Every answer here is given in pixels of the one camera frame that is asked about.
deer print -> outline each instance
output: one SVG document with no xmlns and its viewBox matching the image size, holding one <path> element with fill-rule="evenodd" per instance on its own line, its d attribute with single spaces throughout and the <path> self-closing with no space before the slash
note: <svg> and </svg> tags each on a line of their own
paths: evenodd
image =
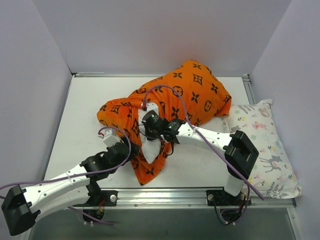
<svg viewBox="0 0 320 240">
<path fill-rule="evenodd" d="M 260 158 L 261 162 L 270 164 L 270 166 L 269 165 L 267 165 L 267 166 L 263 165 L 265 168 L 271 168 L 270 171 L 266 171 L 266 173 L 269 173 L 269 172 L 271 172 L 273 170 L 280 170 L 281 171 L 281 168 L 278 167 L 278 165 L 277 165 L 277 163 L 282 162 L 282 159 L 279 156 L 273 156 L 272 155 L 270 159 L 264 159 L 264 158 L 261 158 L 261 157 L 259 157 L 259 158 Z"/>
</svg>

pillow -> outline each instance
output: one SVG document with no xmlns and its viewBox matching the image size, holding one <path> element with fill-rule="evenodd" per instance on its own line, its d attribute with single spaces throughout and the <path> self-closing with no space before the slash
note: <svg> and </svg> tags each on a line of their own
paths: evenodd
<svg viewBox="0 0 320 240">
<path fill-rule="evenodd" d="M 259 151 L 248 179 L 257 190 L 265 197 L 295 198 L 301 195 L 302 187 L 277 134 L 272 103 L 267 99 L 255 105 L 232 105 L 229 115 L 223 119 L 224 131 L 243 131 Z"/>
</svg>

white cable tie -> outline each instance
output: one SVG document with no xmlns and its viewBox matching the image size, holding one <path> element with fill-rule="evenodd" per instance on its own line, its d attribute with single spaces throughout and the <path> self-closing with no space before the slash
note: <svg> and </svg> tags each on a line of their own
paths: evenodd
<svg viewBox="0 0 320 240">
<path fill-rule="evenodd" d="M 161 134 L 160 137 L 163 139 L 163 141 L 164 141 L 165 143 L 167 143 L 167 144 L 169 143 L 169 142 L 165 139 L 165 137 L 164 137 L 163 134 Z"/>
<path fill-rule="evenodd" d="M 197 127 L 197 126 L 195 126 L 195 127 L 192 129 L 191 137 L 192 137 L 194 134 L 197 133 L 196 130 L 198 130 L 198 129 L 199 129 L 199 127 Z"/>
<path fill-rule="evenodd" d="M 73 185 L 74 183 L 71 181 L 71 177 L 70 177 L 69 173 L 66 171 L 65 174 L 67 175 L 67 177 L 70 181 L 70 185 Z"/>
</svg>

cable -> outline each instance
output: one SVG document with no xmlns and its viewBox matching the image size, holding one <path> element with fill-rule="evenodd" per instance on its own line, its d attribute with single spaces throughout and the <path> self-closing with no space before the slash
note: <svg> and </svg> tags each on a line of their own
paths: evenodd
<svg viewBox="0 0 320 240">
<path fill-rule="evenodd" d="M 199 132 L 197 130 L 197 128 L 195 128 L 195 126 L 193 126 L 187 116 L 187 107 L 185 104 L 184 99 L 180 96 L 180 94 L 171 86 L 165 85 L 165 84 L 159 84 L 159 85 L 155 85 L 152 86 L 144 95 L 143 98 L 143 102 L 142 102 L 142 106 L 146 105 L 146 99 L 147 99 L 147 95 L 151 92 L 152 89 L 156 88 L 156 87 L 166 87 L 171 89 L 173 92 L 175 92 L 177 94 L 177 96 L 180 98 L 182 106 L 183 106 L 183 110 L 184 110 L 184 114 L 185 114 L 185 120 L 186 122 L 189 124 L 190 128 L 192 130 L 194 130 L 197 134 L 199 134 L 199 136 L 203 139 L 203 141 L 218 155 L 219 158 L 221 158 L 224 163 L 232 170 L 234 171 L 244 182 L 247 186 L 249 186 L 254 192 L 255 194 L 258 195 L 259 198 L 261 198 L 262 200 L 265 200 L 265 197 L 261 194 L 261 192 L 259 192 L 237 169 L 235 169 L 234 166 L 232 166 L 226 159 L 225 157 L 213 146 L 211 145 L 211 143 L 205 138 L 205 136 Z"/>
<path fill-rule="evenodd" d="M 14 182 L 14 183 L 9 183 L 7 185 L 4 185 L 4 186 L 1 186 L 0 187 L 0 191 L 2 189 L 6 189 L 8 187 L 12 187 L 12 186 L 17 186 L 17 185 L 35 185 L 35 184 L 49 184 L 49 183 L 55 183 L 55 182 L 58 182 L 58 181 L 62 181 L 62 180 L 66 180 L 66 179 L 72 179 L 72 178 L 76 178 L 76 177 L 81 177 L 81 176 L 87 176 L 87 175 L 92 175 L 92 174 L 103 174 L 103 173 L 107 173 L 107 172 L 111 172 L 113 170 L 116 170 L 117 168 L 121 167 L 122 165 L 124 165 L 127 160 L 129 159 L 129 156 L 131 154 L 131 142 L 130 142 L 130 139 L 128 138 L 128 136 L 125 134 L 124 131 L 122 131 L 121 129 L 117 128 L 117 127 L 113 127 L 113 126 L 105 126 L 103 128 L 101 128 L 99 131 L 98 131 L 98 135 L 100 135 L 101 131 L 104 130 L 104 129 L 115 129 L 117 131 L 119 131 L 120 133 L 122 133 L 124 135 L 124 137 L 126 138 L 127 142 L 128 142 L 128 147 L 129 147 L 129 153 L 128 155 L 126 156 L 125 160 L 123 160 L 119 165 L 117 166 L 114 166 L 114 167 L 111 167 L 109 169 L 105 169 L 105 170 L 100 170 L 100 171 L 91 171 L 91 172 L 86 172 L 86 173 L 80 173 L 80 174 L 75 174 L 75 175 L 71 175 L 71 176 L 65 176 L 65 177 L 60 177 L 60 178 L 56 178 L 56 179 L 52 179 L 52 180 L 44 180 L 44 181 L 20 181 L 20 182 Z M 105 221 L 101 221 L 99 219 L 96 219 L 94 217 L 91 217 L 90 215 L 82 212 L 81 210 L 78 210 L 74 207 L 69 207 L 69 209 L 71 210 L 74 210 L 74 211 L 77 211 L 77 212 L 81 212 L 83 215 L 87 216 L 88 218 L 91 218 L 101 224 L 107 224 L 107 225 L 113 225 L 113 222 L 105 222 Z"/>
<path fill-rule="evenodd" d="M 147 136 L 146 134 L 144 134 L 142 131 L 139 131 L 143 136 L 145 136 L 148 139 L 152 139 L 152 140 L 156 140 L 156 139 L 161 139 L 161 137 L 154 137 L 154 136 Z"/>
<path fill-rule="evenodd" d="M 171 142 L 171 153 L 168 154 L 167 156 L 171 156 L 172 154 L 174 154 L 174 150 L 175 150 L 175 143 L 174 142 Z"/>
<path fill-rule="evenodd" d="M 248 188 L 248 194 L 247 196 L 244 197 L 243 203 L 240 208 L 231 208 L 231 209 L 224 209 L 222 211 L 218 211 L 215 196 L 213 195 L 212 202 L 214 206 L 214 211 L 221 224 L 227 226 L 233 223 L 238 223 L 240 219 L 244 216 L 244 214 L 247 211 L 247 207 L 249 204 L 249 197 L 250 197 L 250 188 L 249 186 L 247 186 L 247 188 Z"/>
<path fill-rule="evenodd" d="M 77 208 L 75 208 L 75 207 L 72 207 L 72 206 L 69 206 L 68 209 L 71 209 L 71 210 L 73 210 L 73 211 L 76 211 L 76 212 L 78 212 L 78 213 L 81 213 L 82 215 L 84 215 L 84 216 L 86 216 L 86 217 L 88 217 L 88 218 L 90 218 L 90 219 L 92 219 L 92 220 L 94 220 L 94 221 L 96 221 L 96 222 L 98 222 L 98 223 L 100 223 L 100 224 L 105 224 L 105 225 L 110 225 L 110 226 L 112 226 L 113 224 L 115 224 L 113 221 L 101 221 L 101 220 L 99 220 L 98 218 L 95 218 L 95 217 L 93 217 L 93 216 L 90 216 L 89 214 L 86 214 L 85 212 L 83 212 L 83 211 L 81 211 L 81 210 L 79 210 L 79 209 L 77 209 Z"/>
</svg>

white table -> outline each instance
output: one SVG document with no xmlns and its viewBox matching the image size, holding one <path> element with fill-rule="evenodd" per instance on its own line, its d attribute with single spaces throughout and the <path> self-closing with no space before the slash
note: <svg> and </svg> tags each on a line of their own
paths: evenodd
<svg viewBox="0 0 320 240">
<path fill-rule="evenodd" d="M 96 114 L 108 100 L 128 96 L 155 77 L 74 77 L 54 142 L 45 179 L 51 179 L 80 164 L 106 146 L 97 137 L 102 127 Z M 249 104 L 241 77 L 219 77 L 232 96 L 232 104 Z M 201 127 L 223 132 L 220 118 Z M 150 183 L 140 186 L 131 164 L 99 181 L 101 188 L 194 188 L 223 187 L 227 166 L 215 153 L 191 145 L 176 145 L 164 169 Z"/>
</svg>

